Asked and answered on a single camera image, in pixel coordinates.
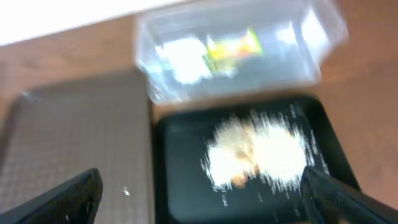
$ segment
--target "plastic container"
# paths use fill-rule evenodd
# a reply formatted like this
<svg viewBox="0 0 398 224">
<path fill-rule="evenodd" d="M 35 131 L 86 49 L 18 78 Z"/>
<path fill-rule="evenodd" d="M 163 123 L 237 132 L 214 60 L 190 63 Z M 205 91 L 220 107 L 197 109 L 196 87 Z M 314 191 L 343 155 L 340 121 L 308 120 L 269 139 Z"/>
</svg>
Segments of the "plastic container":
<svg viewBox="0 0 398 224">
<path fill-rule="evenodd" d="M 316 84 L 348 36 L 330 0 L 193 1 L 138 21 L 136 60 L 157 104 Z"/>
</svg>

